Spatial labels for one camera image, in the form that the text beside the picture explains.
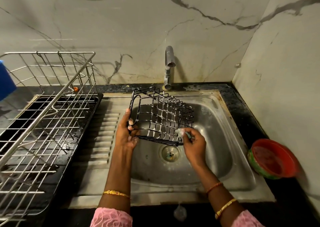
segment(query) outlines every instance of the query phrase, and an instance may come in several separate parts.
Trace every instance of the drain strainer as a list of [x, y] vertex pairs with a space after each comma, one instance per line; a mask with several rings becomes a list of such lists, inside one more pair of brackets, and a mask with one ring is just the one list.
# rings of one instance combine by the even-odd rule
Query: drain strainer
[[175, 162], [178, 160], [180, 152], [177, 147], [174, 146], [165, 146], [161, 151], [161, 157], [166, 162]]

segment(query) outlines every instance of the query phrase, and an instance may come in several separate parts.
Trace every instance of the blue sponge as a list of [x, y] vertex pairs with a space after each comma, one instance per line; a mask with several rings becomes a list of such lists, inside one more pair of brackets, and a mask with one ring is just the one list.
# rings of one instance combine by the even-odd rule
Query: blue sponge
[[0, 60], [0, 101], [15, 91], [16, 88], [7, 69], [3, 65], [3, 61]]

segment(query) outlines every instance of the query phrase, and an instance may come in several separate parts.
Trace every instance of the pink lace sleeve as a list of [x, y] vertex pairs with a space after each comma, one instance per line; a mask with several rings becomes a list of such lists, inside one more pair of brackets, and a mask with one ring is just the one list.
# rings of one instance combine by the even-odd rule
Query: pink lace sleeve
[[132, 227], [132, 217], [124, 211], [99, 207], [94, 212], [90, 227]]
[[244, 210], [231, 227], [263, 227], [263, 225], [248, 210]]

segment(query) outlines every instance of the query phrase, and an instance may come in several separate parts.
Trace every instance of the wire rack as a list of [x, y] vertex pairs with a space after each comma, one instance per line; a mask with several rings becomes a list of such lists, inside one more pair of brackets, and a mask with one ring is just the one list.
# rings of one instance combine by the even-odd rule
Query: wire rack
[[0, 226], [41, 213], [99, 104], [94, 52], [0, 58], [17, 89], [0, 102]]
[[192, 127], [193, 110], [181, 100], [155, 87], [135, 89], [130, 102], [131, 115], [141, 139], [172, 146], [183, 145], [175, 132]]

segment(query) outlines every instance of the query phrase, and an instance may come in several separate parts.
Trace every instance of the faucet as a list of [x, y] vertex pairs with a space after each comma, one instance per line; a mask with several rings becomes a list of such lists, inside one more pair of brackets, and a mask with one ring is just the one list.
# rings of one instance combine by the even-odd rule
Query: faucet
[[164, 70], [164, 89], [171, 89], [171, 68], [175, 67], [174, 49], [172, 46], [167, 46], [165, 49], [165, 70]]

